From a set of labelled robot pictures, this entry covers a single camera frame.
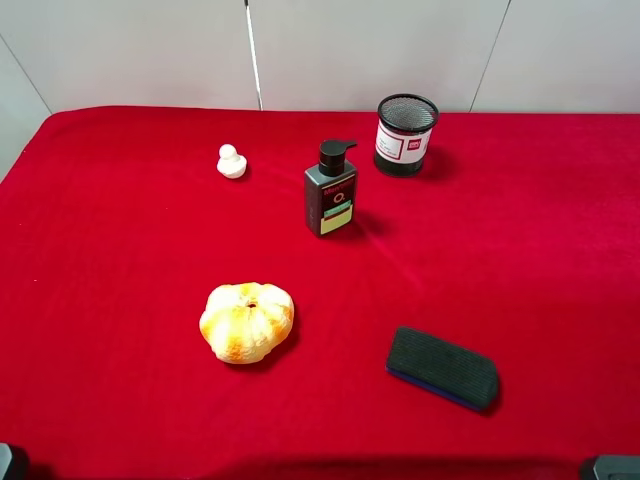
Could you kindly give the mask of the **small white duck figurine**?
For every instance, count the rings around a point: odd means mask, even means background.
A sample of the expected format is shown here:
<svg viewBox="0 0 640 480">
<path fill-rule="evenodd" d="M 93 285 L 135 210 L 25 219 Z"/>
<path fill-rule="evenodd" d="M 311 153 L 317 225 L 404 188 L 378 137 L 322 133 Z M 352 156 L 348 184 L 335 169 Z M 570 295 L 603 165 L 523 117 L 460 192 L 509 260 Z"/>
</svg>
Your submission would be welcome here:
<svg viewBox="0 0 640 480">
<path fill-rule="evenodd" d="M 219 149 L 219 160 L 217 170 L 225 178 L 238 179 L 242 177 L 247 169 L 246 158 L 240 155 L 231 144 L 224 144 Z"/>
</svg>

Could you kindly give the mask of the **dark pump dispenser bottle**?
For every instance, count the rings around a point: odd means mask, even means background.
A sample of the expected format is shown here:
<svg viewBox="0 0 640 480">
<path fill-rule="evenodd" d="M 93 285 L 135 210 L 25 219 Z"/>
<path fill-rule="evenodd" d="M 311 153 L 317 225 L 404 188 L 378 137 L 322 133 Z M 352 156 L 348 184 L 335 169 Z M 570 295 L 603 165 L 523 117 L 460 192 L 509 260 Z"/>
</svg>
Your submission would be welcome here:
<svg viewBox="0 0 640 480">
<path fill-rule="evenodd" d="M 323 141 L 318 163 L 304 172 L 305 221 L 318 237 L 353 219 L 358 171 L 346 156 L 356 145 L 355 141 Z"/>
</svg>

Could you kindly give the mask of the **peeled orange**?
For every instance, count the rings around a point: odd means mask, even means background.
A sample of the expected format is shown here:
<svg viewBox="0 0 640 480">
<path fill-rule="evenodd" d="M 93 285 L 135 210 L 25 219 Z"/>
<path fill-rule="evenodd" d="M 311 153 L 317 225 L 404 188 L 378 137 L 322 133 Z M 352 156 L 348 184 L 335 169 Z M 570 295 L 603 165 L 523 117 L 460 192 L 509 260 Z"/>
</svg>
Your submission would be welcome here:
<svg viewBox="0 0 640 480">
<path fill-rule="evenodd" d="M 219 360 L 252 364 L 287 338 L 294 314 L 292 297 L 275 285 L 220 285 L 208 297 L 199 330 Z"/>
</svg>

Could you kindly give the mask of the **black mesh pen holder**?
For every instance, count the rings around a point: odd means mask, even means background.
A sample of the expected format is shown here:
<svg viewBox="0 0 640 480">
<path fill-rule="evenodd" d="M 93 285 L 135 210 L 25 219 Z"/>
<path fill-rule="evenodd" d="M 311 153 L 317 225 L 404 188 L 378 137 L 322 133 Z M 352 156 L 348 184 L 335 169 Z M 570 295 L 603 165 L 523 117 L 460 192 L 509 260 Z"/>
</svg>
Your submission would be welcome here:
<svg viewBox="0 0 640 480">
<path fill-rule="evenodd" d="M 394 177 L 417 175 L 423 167 L 440 116 L 429 99 L 410 93 L 385 97 L 378 105 L 374 164 Z"/>
</svg>

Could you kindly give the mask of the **black whiteboard eraser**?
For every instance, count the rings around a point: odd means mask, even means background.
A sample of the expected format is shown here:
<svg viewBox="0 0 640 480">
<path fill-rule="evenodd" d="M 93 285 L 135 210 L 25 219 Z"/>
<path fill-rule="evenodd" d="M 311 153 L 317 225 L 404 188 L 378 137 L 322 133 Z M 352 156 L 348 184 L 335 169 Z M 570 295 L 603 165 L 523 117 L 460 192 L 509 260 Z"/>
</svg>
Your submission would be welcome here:
<svg viewBox="0 0 640 480">
<path fill-rule="evenodd" d="M 499 375 L 486 356 L 419 330 L 396 330 L 386 370 L 415 386 L 475 411 L 493 406 Z"/>
</svg>

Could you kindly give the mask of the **red tablecloth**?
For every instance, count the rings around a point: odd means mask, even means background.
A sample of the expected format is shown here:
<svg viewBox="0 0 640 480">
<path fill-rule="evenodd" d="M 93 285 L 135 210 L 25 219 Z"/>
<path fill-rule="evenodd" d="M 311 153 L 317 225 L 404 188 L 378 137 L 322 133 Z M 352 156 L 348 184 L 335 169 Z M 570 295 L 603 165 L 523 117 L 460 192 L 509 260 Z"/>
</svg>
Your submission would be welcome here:
<svg viewBox="0 0 640 480">
<path fill-rule="evenodd" d="M 31 479 L 574 479 L 639 451 L 639 119 L 444 114 L 426 167 L 373 113 L 50 116 L 1 184 L 1 439 Z M 353 219 L 304 172 L 355 141 Z M 233 145 L 248 162 L 216 168 Z M 263 360 L 199 330 L 220 285 L 292 297 Z M 409 327 L 488 357 L 471 410 L 392 374 Z"/>
</svg>

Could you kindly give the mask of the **black base corner right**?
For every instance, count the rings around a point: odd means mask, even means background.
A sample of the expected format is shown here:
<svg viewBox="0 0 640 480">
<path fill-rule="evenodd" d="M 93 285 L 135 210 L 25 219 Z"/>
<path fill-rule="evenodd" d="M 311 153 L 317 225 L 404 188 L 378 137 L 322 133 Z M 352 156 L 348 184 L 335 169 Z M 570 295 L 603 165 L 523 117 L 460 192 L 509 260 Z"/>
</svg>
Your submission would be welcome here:
<svg viewBox="0 0 640 480">
<path fill-rule="evenodd" d="M 580 467 L 581 480 L 640 480 L 639 455 L 599 455 Z"/>
</svg>

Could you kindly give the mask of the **black base corner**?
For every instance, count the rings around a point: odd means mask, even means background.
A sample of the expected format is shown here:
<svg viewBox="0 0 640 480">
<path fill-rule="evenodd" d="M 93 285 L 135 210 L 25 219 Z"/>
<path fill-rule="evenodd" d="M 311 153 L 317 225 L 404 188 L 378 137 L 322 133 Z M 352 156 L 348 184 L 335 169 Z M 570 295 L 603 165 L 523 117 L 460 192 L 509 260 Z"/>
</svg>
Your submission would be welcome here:
<svg viewBox="0 0 640 480">
<path fill-rule="evenodd" d="M 24 480 L 28 469 L 29 459 L 23 449 L 0 444 L 0 480 Z"/>
<path fill-rule="evenodd" d="M 599 455 L 580 467 L 581 480 L 640 480 L 639 455 Z"/>
</svg>

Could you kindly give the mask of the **black base corner left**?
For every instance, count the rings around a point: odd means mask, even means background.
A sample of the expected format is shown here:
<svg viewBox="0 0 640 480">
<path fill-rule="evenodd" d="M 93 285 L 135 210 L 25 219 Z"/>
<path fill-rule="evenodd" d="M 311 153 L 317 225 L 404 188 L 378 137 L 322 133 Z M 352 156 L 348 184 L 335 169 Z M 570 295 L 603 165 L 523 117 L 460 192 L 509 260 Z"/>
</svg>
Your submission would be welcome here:
<svg viewBox="0 0 640 480">
<path fill-rule="evenodd" d="M 23 449 L 0 444 L 0 480 L 24 480 L 28 469 L 29 459 Z"/>
</svg>

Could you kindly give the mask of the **white vertical wall strip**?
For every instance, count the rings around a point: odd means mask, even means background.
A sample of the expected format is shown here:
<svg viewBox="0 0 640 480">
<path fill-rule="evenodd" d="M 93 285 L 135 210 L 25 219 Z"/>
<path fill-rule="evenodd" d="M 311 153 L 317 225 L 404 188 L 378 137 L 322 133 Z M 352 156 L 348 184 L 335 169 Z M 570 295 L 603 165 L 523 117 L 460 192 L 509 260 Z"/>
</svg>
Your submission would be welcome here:
<svg viewBox="0 0 640 480">
<path fill-rule="evenodd" d="M 264 107 L 263 107 L 263 99 L 262 99 L 262 92 L 261 92 L 261 82 L 260 82 L 260 75 L 259 75 L 259 66 L 258 66 L 258 60 L 257 60 L 257 51 L 256 51 L 253 22 L 251 17 L 250 2 L 249 0 L 244 0 L 243 2 L 244 2 L 244 8 L 245 8 L 245 17 L 246 17 L 246 25 L 247 25 L 247 32 L 248 32 L 248 41 L 249 41 L 249 49 L 250 49 L 252 70 L 253 70 L 253 76 L 254 76 L 256 97 L 257 97 L 257 105 L 258 105 L 258 109 L 262 111 Z"/>
</svg>

